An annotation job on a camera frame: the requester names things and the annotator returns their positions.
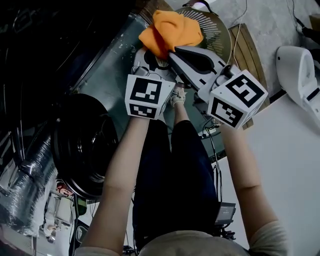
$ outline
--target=concrete floor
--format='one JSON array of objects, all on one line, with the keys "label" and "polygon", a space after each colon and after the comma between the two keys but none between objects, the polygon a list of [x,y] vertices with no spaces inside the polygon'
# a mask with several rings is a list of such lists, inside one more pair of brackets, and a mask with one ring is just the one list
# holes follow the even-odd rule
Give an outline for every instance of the concrete floor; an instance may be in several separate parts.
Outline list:
[{"label": "concrete floor", "polygon": [[[174,10],[181,8],[182,4],[187,2],[187,0],[166,1]],[[310,26],[309,15],[320,13],[320,7],[315,0],[294,1],[295,16],[306,26]],[[210,7],[229,28],[244,12],[246,1],[216,0]],[[281,89],[275,66],[277,49],[280,46],[300,45],[296,23],[291,17],[292,7],[293,0],[248,0],[248,10],[242,20],[247,25],[260,56],[270,96]]]}]

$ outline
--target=dark pants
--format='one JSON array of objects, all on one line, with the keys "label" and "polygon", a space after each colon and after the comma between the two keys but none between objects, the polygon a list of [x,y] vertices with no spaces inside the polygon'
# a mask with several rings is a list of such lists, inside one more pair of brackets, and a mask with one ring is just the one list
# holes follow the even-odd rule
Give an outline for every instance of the dark pants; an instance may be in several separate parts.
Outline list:
[{"label": "dark pants", "polygon": [[136,179],[133,231],[140,250],[154,238],[178,230],[208,234],[214,228],[214,170],[190,121],[173,129],[151,120]]}]

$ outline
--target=shirt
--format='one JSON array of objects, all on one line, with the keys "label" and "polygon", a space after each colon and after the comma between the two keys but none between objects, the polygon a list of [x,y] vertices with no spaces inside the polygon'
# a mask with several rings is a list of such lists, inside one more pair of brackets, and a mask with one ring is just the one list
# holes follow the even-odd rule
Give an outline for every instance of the shirt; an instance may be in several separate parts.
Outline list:
[{"label": "shirt", "polygon": [[[279,221],[261,227],[245,250],[234,241],[193,230],[174,231],[161,235],[146,244],[139,256],[286,256],[288,239]],[[75,256],[119,256],[116,252],[98,247],[80,247]]]}]

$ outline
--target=orange cloth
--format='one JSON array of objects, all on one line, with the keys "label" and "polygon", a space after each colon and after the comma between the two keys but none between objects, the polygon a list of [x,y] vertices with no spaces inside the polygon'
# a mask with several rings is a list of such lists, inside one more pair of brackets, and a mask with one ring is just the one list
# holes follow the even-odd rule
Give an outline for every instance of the orange cloth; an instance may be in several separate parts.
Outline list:
[{"label": "orange cloth", "polygon": [[139,39],[158,58],[166,60],[176,46],[196,46],[204,39],[199,23],[175,11],[156,10],[153,24]]}]

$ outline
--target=foot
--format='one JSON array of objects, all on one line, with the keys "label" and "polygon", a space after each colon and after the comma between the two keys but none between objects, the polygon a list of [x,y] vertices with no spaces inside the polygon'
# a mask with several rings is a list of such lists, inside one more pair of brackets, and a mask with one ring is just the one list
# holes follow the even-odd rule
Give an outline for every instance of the foot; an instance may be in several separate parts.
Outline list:
[{"label": "foot", "polygon": [[185,92],[185,89],[176,86],[173,89],[173,92],[171,94],[171,98],[170,98],[171,106],[174,107],[177,102],[185,103],[186,94],[187,93]]}]

